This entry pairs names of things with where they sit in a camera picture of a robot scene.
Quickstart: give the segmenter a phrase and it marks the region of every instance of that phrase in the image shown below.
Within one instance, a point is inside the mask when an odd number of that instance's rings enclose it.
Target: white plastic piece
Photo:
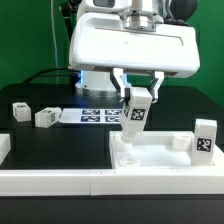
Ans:
[[[59,107],[47,107],[35,114],[36,127],[48,128],[59,121],[62,110]]]
[[[217,122],[214,120],[197,119],[192,151],[192,165],[213,165],[214,146]]]
[[[173,136],[173,148],[175,150],[187,151],[192,146],[192,135],[189,133],[177,132]]]
[[[132,143],[136,133],[143,131],[151,103],[152,96],[146,88],[130,88],[130,100],[124,103],[121,114],[124,142]]]
[[[26,103],[13,103],[12,107],[13,116],[18,122],[31,121],[31,109]]]
[[[4,161],[5,157],[8,155],[10,149],[10,135],[0,134],[0,165]]]
[[[176,132],[142,132],[135,136],[129,150],[122,148],[117,141],[121,132],[110,132],[110,153],[113,169],[123,169],[123,158],[139,160],[140,167],[190,167],[191,151],[175,150],[173,136]]]
[[[117,150],[131,150],[132,148],[132,143],[127,143],[127,142],[124,142],[123,139],[121,138],[122,136],[122,133],[117,133],[114,138],[115,138],[115,144],[116,144],[116,149]]]
[[[1,170],[0,196],[90,195],[90,170]]]

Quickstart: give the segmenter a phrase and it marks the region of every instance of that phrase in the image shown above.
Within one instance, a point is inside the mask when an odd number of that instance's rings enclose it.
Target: black cable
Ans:
[[[42,70],[42,71],[39,71],[37,73],[35,73],[34,75],[32,75],[31,77],[25,79],[23,81],[23,83],[29,83],[33,78],[35,77],[38,77],[44,73],[48,73],[48,72],[54,72],[54,71],[61,71],[61,70],[69,70],[68,67],[59,67],[59,68],[50,68],[50,69],[45,69],[45,70]]]
[[[30,82],[34,79],[37,79],[37,78],[47,78],[47,77],[63,77],[63,76],[67,76],[67,77],[70,77],[70,75],[39,75],[39,76],[35,76],[33,77]]]

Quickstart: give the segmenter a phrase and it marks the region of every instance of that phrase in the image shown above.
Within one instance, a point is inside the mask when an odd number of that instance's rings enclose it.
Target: black surface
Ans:
[[[118,99],[72,95],[66,85],[29,84],[5,87],[0,102],[0,133],[10,133],[12,143],[1,169],[111,167],[109,131],[120,125],[35,128],[34,122],[16,122],[12,103],[27,102],[34,120],[45,107],[121,108]],[[194,88],[161,88],[145,130],[193,131],[196,118],[217,120],[216,144],[223,150],[224,109]],[[0,223],[224,223],[224,195],[1,197]]]

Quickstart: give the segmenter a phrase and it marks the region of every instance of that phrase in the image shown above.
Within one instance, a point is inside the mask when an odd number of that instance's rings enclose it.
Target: cable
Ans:
[[[62,70],[68,71],[69,69],[67,67],[45,69],[45,70],[42,70],[42,71],[39,71],[39,72],[35,73],[34,75],[32,75],[31,77],[29,77],[27,79],[25,79],[23,81],[23,83],[29,83],[33,78],[38,77],[38,76],[40,76],[44,73],[54,72],[54,71],[62,71]]]
[[[35,76],[35,77],[30,78],[29,82],[31,82],[33,79],[36,79],[36,78],[63,77],[63,76],[70,77],[70,75],[60,75],[60,74],[57,74],[57,75],[39,75],[39,76]]]
[[[168,18],[174,19],[172,12],[170,11],[170,1],[172,0],[166,0],[166,12],[168,15]]]
[[[58,46],[57,46],[57,39],[56,39],[56,32],[55,32],[55,22],[54,22],[54,0],[51,0],[51,28],[52,28],[52,35],[53,35],[53,43],[54,43],[54,57],[55,57],[55,66],[58,68]]]

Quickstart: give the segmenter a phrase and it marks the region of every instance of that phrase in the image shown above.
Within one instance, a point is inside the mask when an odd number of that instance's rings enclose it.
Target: green wall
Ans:
[[[55,0],[59,66],[68,63],[68,40]],[[0,88],[22,82],[33,73],[55,67],[50,0],[0,0]],[[201,68],[188,79],[165,80],[164,85],[193,86],[224,106],[224,1],[201,0],[189,23],[197,30]],[[149,80],[131,77],[133,84]]]

